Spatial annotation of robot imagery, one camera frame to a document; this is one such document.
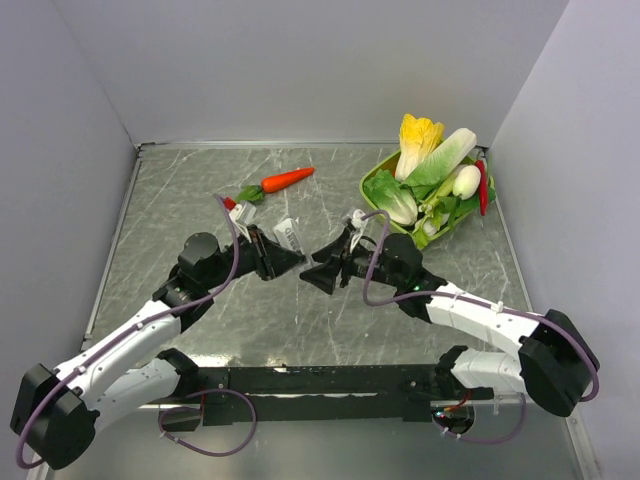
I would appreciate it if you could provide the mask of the white remote control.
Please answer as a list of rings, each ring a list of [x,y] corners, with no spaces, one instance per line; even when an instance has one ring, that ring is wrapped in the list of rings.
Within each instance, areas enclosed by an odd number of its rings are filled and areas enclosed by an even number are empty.
[[[298,222],[295,219],[287,217],[281,220],[273,227],[272,231],[280,246],[303,255],[306,254],[306,249],[299,232]]]

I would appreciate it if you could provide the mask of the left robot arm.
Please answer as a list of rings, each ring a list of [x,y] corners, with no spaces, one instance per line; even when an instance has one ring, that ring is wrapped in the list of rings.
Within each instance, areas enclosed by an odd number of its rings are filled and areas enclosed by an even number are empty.
[[[306,263],[290,218],[269,239],[254,225],[221,248],[210,233],[190,236],[168,280],[127,322],[76,357],[22,378],[10,427],[18,447],[62,469],[78,459],[106,427],[154,400],[184,402],[198,387],[198,367],[162,344],[184,333],[213,305],[213,293],[256,273],[268,281]]]

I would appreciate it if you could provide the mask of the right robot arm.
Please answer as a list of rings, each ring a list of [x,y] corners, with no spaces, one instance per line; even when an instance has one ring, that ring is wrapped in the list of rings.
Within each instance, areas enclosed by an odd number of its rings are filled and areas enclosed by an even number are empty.
[[[444,396],[477,388],[520,393],[559,417],[584,399],[599,362],[565,313],[521,312],[469,294],[424,268],[406,235],[391,234],[374,250],[355,244],[354,235],[344,230],[314,253],[316,264],[301,280],[327,294],[353,277],[393,287],[392,301],[406,315],[492,346],[490,352],[457,347],[442,357],[436,383]]]

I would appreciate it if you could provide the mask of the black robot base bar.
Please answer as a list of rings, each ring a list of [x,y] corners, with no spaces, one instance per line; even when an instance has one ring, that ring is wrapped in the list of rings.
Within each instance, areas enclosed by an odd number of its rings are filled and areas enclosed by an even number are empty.
[[[436,365],[406,364],[203,367],[187,390],[154,402],[197,405],[199,397],[187,396],[208,388],[244,394],[260,422],[379,418],[429,422],[437,405],[494,397],[492,389],[468,389]]]

